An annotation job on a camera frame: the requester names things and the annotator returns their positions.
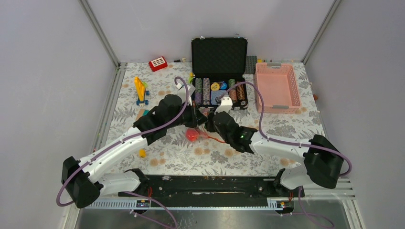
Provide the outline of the clear orange-zip bag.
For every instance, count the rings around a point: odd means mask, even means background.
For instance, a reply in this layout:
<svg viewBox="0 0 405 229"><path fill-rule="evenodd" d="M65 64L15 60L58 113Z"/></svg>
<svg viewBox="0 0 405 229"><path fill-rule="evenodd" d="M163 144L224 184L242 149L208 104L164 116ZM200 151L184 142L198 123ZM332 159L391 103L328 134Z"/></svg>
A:
<svg viewBox="0 0 405 229"><path fill-rule="evenodd" d="M192 124L197 124L194 129L198 129L201 132L201 139L212 139L219 143L225 144L225 141L212 136L214 128L212 127L211 118L213 116L213 109L211 108L198 108L197 106L191 107L192 112Z"/></svg>

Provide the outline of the pink plastic basket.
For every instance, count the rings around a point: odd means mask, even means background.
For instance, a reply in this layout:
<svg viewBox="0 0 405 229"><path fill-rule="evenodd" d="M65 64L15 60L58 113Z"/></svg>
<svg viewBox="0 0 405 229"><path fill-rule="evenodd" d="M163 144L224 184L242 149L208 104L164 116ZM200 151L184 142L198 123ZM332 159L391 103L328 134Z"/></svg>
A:
<svg viewBox="0 0 405 229"><path fill-rule="evenodd" d="M293 114L302 106L292 64L257 63L254 84L258 112Z"/></svg>

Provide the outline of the yellow blue toy cart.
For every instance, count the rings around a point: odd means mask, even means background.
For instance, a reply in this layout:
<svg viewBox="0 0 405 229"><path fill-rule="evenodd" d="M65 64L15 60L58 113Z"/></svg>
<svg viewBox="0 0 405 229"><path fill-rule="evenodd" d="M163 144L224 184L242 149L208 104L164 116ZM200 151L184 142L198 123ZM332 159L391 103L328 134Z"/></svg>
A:
<svg viewBox="0 0 405 229"><path fill-rule="evenodd" d="M141 81L141 79L135 77L134 85L138 95L136 105L138 106L148 105L149 104L148 96L150 95L150 93L146 89L145 84Z"/></svg>

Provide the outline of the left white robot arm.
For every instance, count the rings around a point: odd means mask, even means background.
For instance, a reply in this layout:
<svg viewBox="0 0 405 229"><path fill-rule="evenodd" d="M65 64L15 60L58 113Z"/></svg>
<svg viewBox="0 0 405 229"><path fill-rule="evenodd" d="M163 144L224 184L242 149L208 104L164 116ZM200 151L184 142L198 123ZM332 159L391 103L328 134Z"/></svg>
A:
<svg viewBox="0 0 405 229"><path fill-rule="evenodd" d="M163 138L168 129L183 125L198 127L206 117L192 105L191 94L195 88L185 85L177 94L169 94L160 100L145 116L118 139L81 159L69 157L62 165L62 190L69 194L71 204L84 208L101 195L132 191L143 196L148 191L147 181L136 172L107 174L116 163L140 149Z"/></svg>

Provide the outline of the green yellow toy figure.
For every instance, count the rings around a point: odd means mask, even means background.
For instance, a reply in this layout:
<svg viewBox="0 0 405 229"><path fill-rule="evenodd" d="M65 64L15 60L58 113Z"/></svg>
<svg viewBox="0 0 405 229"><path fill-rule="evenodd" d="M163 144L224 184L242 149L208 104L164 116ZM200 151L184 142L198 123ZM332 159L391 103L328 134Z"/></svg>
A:
<svg viewBox="0 0 405 229"><path fill-rule="evenodd" d="M193 80L194 80L194 74L193 74L193 73L190 73L190 74L189 74L189 78L188 78L188 83L189 83L189 84L192 84Z"/></svg>

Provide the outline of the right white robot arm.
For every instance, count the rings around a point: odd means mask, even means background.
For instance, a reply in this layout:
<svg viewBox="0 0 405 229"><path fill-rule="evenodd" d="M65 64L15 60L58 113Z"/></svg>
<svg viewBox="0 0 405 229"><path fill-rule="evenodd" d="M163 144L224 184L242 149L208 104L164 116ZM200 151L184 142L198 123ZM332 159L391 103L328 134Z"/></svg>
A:
<svg viewBox="0 0 405 229"><path fill-rule="evenodd" d="M322 135L312 139L291 139L271 135L265 137L255 128L241 126L229 115L230 98L209 113L206 129L216 132L231 148L241 153L270 154L291 159L299 165L281 169L274 179L275 193L285 197L292 190L316 184L334 189L344 162L343 155Z"/></svg>

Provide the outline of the grey building baseplate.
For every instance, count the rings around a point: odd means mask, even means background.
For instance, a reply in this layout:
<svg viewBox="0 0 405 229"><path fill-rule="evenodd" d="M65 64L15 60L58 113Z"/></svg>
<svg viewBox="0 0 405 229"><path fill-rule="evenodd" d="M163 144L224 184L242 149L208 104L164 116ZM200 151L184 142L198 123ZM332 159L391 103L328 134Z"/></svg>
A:
<svg viewBox="0 0 405 229"><path fill-rule="evenodd" d="M256 71L257 56L251 55L246 57L245 74L254 74Z"/></svg>

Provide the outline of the wooden teal toy blocks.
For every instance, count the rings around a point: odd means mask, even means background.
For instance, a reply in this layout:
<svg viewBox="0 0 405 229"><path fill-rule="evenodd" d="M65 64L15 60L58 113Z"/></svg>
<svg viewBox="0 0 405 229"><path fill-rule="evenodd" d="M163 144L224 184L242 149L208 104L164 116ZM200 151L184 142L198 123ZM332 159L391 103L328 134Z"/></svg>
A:
<svg viewBox="0 0 405 229"><path fill-rule="evenodd" d="M138 112L137 116L136 116L136 121L139 120L141 117L147 115L149 112L149 110L147 109L140 109L140 111Z"/></svg>

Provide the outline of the small yellow toy piece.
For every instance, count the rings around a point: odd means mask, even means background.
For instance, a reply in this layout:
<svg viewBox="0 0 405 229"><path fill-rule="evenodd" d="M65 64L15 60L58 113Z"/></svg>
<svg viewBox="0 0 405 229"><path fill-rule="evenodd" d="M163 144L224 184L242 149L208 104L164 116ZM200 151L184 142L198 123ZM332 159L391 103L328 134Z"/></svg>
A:
<svg viewBox="0 0 405 229"><path fill-rule="evenodd" d="M140 150L139 150L139 156L140 156L141 158L145 158L145 157L147 156L146 150L145 150L145 149L140 149Z"/></svg>

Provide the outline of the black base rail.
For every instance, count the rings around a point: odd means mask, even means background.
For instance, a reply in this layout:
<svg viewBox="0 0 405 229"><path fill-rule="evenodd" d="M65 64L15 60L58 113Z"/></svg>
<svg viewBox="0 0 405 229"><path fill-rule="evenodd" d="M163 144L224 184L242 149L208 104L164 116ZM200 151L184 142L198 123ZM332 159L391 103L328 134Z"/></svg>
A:
<svg viewBox="0 0 405 229"><path fill-rule="evenodd" d="M151 197L168 208L271 208L277 198L304 197L304 190L290 191L277 177L145 175L139 169L135 193Z"/></svg>

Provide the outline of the red white toy block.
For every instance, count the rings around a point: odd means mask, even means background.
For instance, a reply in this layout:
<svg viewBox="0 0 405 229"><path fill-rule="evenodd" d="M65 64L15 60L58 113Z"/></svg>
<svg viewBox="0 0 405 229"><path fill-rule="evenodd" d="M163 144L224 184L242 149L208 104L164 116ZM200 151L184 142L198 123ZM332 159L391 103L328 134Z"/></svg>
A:
<svg viewBox="0 0 405 229"><path fill-rule="evenodd" d="M156 72L158 70L168 67L168 63L166 59L163 56L161 56L159 58L149 61L149 67L152 70L152 72Z"/></svg>

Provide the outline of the floral table mat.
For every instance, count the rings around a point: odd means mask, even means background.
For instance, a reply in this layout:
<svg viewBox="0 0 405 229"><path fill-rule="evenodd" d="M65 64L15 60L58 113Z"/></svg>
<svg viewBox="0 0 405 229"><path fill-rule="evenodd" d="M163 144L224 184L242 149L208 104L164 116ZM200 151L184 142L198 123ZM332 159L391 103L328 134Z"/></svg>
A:
<svg viewBox="0 0 405 229"><path fill-rule="evenodd" d="M315 134L324 134L306 69L302 63L294 63L293 66L302 102L301 108L293 114L267 113L260 116L256 109L254 89L247 86L248 108L230 112L239 125L250 128L262 126L267 135L294 139L310 139ZM176 76L188 79L191 71L192 65L189 62L170 63L167 68L157 72L152 72L147 63L128 63L107 142L111 143L125 133L135 122L141 109L135 104L135 77L147 84L151 94L146 109L151 109L166 95L175 93ZM138 151L131 153L115 164L111 172L122 173L138 168L147 175L274 176L281 168L293 168L296 165L291 159L270 154L240 153L229 145L212 139L190 142L185 137L185 131L184 126L170 129L165 137L146 148L145 158L141 158Z"/></svg>

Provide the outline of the black poker chip case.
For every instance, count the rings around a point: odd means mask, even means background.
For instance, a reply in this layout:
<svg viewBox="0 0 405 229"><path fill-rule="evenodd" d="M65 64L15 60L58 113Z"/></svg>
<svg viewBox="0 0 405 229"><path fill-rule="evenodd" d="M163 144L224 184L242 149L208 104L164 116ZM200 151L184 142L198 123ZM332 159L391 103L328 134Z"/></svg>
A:
<svg viewBox="0 0 405 229"><path fill-rule="evenodd" d="M200 107L217 107L219 96L244 82L248 40L243 37L201 37L191 40L192 99Z"/></svg>

